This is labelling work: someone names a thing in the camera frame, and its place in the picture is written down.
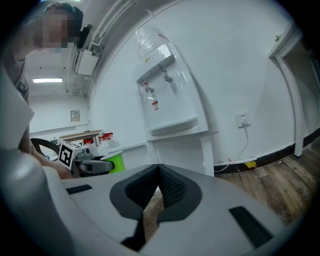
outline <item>person's hand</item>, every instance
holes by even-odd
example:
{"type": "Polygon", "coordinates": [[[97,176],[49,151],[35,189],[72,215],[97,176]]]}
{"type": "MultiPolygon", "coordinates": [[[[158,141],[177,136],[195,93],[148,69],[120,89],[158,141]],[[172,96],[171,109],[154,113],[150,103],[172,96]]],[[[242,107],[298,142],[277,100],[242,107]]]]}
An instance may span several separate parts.
{"type": "Polygon", "coordinates": [[[33,151],[31,154],[41,163],[42,166],[49,166],[56,169],[61,180],[73,179],[70,170],[64,167],[61,163],[51,161],[37,151],[33,151]]]}

